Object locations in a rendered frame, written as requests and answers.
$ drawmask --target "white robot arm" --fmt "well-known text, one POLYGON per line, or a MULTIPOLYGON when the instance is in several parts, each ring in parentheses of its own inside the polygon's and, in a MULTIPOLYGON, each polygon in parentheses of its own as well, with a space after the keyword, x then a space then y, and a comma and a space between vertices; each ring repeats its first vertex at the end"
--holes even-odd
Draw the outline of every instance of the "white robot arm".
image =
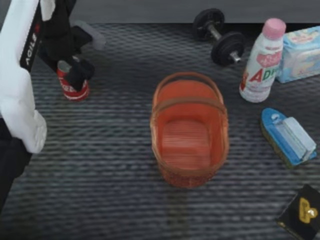
POLYGON ((32 154, 43 149, 47 124, 36 110, 30 72, 43 21, 54 10, 55 0, 12 0, 0 32, 0 117, 32 154))

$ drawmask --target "tissue package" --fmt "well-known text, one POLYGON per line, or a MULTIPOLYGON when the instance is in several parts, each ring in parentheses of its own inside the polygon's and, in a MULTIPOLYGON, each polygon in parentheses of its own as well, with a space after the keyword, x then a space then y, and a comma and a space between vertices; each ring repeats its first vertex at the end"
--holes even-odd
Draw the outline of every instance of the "tissue package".
POLYGON ((320 74, 320 26, 288 32, 283 37, 277 80, 288 83, 320 74))

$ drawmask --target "dumbbell weight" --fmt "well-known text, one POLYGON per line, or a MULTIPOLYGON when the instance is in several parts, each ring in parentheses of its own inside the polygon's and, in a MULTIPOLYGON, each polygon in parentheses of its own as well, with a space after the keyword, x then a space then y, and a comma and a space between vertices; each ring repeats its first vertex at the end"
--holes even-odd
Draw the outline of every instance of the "dumbbell weight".
POLYGON ((211 8, 200 12, 193 21, 192 35, 198 41, 215 39, 211 50, 212 61, 220 66, 228 66, 241 61, 245 51, 245 37, 231 31, 221 36, 225 16, 219 9, 211 8))

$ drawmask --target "black box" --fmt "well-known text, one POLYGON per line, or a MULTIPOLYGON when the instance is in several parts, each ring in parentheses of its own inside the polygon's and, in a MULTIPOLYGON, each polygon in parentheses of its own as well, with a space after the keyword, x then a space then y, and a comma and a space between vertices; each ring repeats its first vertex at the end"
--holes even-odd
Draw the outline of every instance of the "black box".
POLYGON ((298 240, 313 240, 320 230, 320 193, 304 185, 277 219, 298 240))

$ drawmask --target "plastic bottle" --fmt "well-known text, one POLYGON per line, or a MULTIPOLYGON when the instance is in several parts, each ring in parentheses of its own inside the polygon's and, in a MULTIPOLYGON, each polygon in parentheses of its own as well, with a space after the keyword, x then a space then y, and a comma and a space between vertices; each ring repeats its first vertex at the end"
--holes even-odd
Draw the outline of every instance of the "plastic bottle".
POLYGON ((240 95, 248 102, 261 103, 268 98, 282 57, 285 32, 285 22, 270 18, 255 40, 239 86, 240 95))

